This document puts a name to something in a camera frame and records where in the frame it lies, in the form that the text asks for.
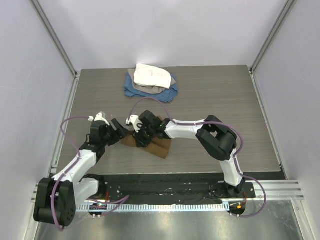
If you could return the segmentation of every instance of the blue checkered cloth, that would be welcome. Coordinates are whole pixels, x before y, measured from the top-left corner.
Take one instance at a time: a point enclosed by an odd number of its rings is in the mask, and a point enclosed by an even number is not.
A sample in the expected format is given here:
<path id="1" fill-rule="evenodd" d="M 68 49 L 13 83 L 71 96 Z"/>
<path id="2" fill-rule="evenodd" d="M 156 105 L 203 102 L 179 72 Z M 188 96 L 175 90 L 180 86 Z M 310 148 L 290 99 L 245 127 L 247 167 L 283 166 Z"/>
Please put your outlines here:
<path id="1" fill-rule="evenodd" d="M 161 93 L 158 94 L 150 94 L 145 93 L 143 91 L 139 91 L 134 88 L 132 85 L 132 79 L 129 75 L 129 73 L 126 74 L 125 84 L 124 84 L 124 94 L 130 98 L 132 97 L 153 97 L 155 99 L 158 99 L 161 102 L 164 103 L 170 103 L 177 95 L 178 95 L 178 86 L 177 84 L 173 84 L 170 86 L 169 89 L 164 90 Z"/>

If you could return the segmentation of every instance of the white wall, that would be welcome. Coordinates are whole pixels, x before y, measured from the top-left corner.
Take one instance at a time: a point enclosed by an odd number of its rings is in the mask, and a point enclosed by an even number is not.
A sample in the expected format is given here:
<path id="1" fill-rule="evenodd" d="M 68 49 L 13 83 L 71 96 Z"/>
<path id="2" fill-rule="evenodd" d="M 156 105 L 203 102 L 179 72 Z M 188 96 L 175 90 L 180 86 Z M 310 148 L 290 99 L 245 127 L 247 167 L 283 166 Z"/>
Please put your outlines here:
<path id="1" fill-rule="evenodd" d="M 256 77 L 288 175 L 320 229 L 320 2 L 298 0 Z"/>
<path id="2" fill-rule="evenodd" d="M 249 65 L 286 0 L 39 0 L 74 67 Z"/>
<path id="3" fill-rule="evenodd" d="M 18 240 L 49 170 L 72 75 L 28 0 L 2 0 L 0 23 L 0 236 Z"/>

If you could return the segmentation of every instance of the robotic arm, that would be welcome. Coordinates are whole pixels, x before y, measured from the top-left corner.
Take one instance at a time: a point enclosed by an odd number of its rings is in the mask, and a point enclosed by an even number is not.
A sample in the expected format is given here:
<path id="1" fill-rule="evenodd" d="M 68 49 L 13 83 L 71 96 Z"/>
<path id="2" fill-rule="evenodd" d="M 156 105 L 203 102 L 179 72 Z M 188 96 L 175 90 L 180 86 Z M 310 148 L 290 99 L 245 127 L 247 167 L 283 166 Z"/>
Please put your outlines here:
<path id="1" fill-rule="evenodd" d="M 54 224 L 51 197 L 55 183 L 62 177 L 54 196 L 55 214 L 61 226 L 67 227 L 75 217 L 76 207 L 94 195 L 105 193 L 105 181 L 97 175 L 87 175 L 86 172 L 101 159 L 106 146 L 119 142 L 128 135 L 114 118 L 111 120 L 114 129 L 100 112 L 95 118 L 90 117 L 90 134 L 80 147 L 80 159 L 76 156 L 61 172 L 52 178 L 43 178 L 38 184 L 33 218 L 35 221 Z"/>
<path id="2" fill-rule="evenodd" d="M 194 139 L 198 140 L 211 157 L 221 165 L 224 182 L 231 196 L 242 192 L 245 179 L 243 172 L 237 170 L 234 153 L 236 152 L 237 135 L 226 126 L 218 124 L 198 124 L 203 122 L 221 122 L 217 117 L 209 115 L 199 121 L 172 122 L 166 118 L 161 120 L 152 112 L 146 110 L 140 116 L 131 115 L 127 125 L 133 125 L 137 147 L 148 146 L 154 137 L 160 139 Z"/>

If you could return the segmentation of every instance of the wood grain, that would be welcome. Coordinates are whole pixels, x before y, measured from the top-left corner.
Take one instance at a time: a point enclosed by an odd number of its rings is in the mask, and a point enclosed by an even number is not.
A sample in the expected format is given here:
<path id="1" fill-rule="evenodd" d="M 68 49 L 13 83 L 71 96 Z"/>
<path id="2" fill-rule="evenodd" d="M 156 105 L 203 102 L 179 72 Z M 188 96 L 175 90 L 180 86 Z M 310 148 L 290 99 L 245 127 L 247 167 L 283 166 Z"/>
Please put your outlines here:
<path id="1" fill-rule="evenodd" d="M 247 66 L 165 67 L 177 78 L 178 96 L 165 106 L 177 120 L 192 121 L 215 115 L 233 125 L 245 139 L 239 154 L 240 167 L 246 172 L 279 171 L 279 164 L 265 124 Z M 117 118 L 124 125 L 132 106 L 140 98 L 124 94 L 127 69 L 82 70 L 71 116 L 93 116 L 100 111 L 107 119 Z M 165 117 L 158 103 L 145 100 L 135 109 L 139 115 L 150 110 Z M 69 122 L 67 133 L 78 146 L 85 141 L 90 123 L 83 119 Z M 72 146 L 63 144 L 58 170 L 76 155 Z M 138 148 L 116 144 L 107 147 L 92 174 L 147 174 L 221 172 L 198 141 L 173 139 L 166 159 Z"/>

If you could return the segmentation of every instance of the gray floor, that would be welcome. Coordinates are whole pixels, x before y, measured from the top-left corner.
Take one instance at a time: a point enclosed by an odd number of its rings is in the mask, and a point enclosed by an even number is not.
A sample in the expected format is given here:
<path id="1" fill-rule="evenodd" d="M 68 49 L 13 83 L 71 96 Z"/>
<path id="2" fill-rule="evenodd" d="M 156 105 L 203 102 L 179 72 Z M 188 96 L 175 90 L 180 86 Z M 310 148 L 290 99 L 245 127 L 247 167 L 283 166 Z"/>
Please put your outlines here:
<path id="1" fill-rule="evenodd" d="M 245 215 L 261 205 L 248 201 Z M 63 232 L 41 223 L 35 240 L 303 240 L 290 200 L 268 201 L 258 216 L 245 219 L 225 211 L 114 213 L 101 219 L 88 215 L 77 213 Z"/>
<path id="2" fill-rule="evenodd" d="M 279 164 L 263 118 L 247 66 L 166 67 L 177 77 L 178 96 L 166 106 L 177 120 L 192 121 L 215 115 L 233 125 L 245 139 L 239 154 L 240 167 L 246 172 L 279 171 Z M 92 116 L 100 111 L 107 119 L 125 122 L 139 98 L 124 94 L 126 69 L 82 70 L 71 116 Z M 140 103 L 134 114 L 150 110 L 165 117 L 162 108 L 151 100 Z M 78 146 L 85 141 L 90 123 L 83 119 L 68 124 L 67 133 Z M 72 146 L 63 144 L 58 171 L 76 155 Z M 93 174 L 196 173 L 221 172 L 199 142 L 174 139 L 169 155 L 161 159 L 138 148 L 120 143 L 108 147 L 105 155 L 89 172 Z"/>

